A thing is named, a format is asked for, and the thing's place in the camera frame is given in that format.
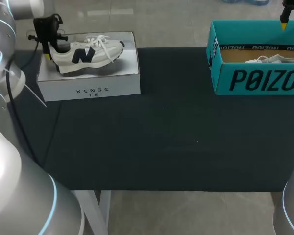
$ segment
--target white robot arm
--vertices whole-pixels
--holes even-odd
[[[75,195],[23,151],[7,108],[7,73],[12,97],[25,84],[23,71],[13,63],[14,20],[38,18],[38,23],[53,24],[53,12],[47,0],[0,0],[0,235],[93,235]],[[56,43],[54,36],[38,36],[37,41]]]

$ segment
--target table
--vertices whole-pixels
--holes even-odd
[[[141,95],[16,99],[44,169],[70,190],[281,191],[294,96],[214,94],[205,47],[139,48]],[[18,51],[22,64],[30,51]],[[24,72],[39,95],[39,55]]]

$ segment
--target white table leg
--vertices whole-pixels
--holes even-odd
[[[95,235],[108,235],[108,229],[102,216],[94,191],[74,191],[84,209],[85,215]]]
[[[99,207],[103,220],[108,228],[110,213],[111,191],[101,191]]]

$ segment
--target white shoe box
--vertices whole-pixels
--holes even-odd
[[[87,99],[129,94],[140,94],[140,71],[133,32],[71,34],[69,42],[86,36],[109,36],[123,41],[124,51],[118,59],[99,68],[85,68],[69,74],[60,74],[53,61],[42,55],[37,83],[47,101]]]

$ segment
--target teal shoe box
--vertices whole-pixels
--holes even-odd
[[[294,21],[283,31],[279,20],[214,20],[206,53],[216,94],[294,95],[294,63],[244,63],[294,55]]]

